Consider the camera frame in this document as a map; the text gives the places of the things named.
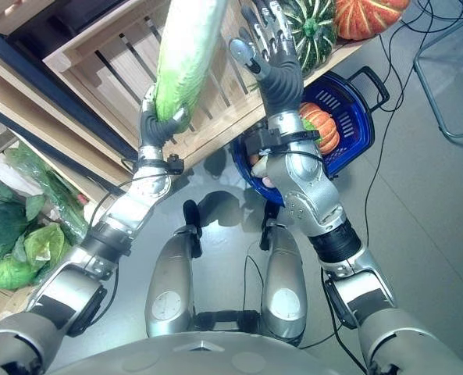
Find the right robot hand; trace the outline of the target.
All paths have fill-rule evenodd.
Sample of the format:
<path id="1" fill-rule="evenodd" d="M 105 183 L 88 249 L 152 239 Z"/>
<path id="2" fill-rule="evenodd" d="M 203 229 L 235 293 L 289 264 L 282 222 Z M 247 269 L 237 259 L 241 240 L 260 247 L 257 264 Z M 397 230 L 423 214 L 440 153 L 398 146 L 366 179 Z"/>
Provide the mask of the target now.
<path id="1" fill-rule="evenodd" d="M 230 54 L 256 79 L 267 117 L 297 111 L 304 86 L 287 18 L 278 1 L 254 4 L 240 7 L 247 26 L 230 40 Z"/>

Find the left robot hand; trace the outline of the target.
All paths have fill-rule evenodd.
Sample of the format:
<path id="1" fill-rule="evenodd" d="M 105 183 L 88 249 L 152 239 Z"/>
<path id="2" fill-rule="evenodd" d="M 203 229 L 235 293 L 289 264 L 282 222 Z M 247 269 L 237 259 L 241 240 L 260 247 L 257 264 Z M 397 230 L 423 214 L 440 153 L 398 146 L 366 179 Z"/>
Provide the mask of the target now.
<path id="1" fill-rule="evenodd" d="M 189 122 L 188 108 L 183 105 L 168 120 L 159 120 L 155 105 L 156 84 L 146 90 L 141 100 L 139 112 L 140 147 L 153 146 L 162 148 L 164 144 Z"/>

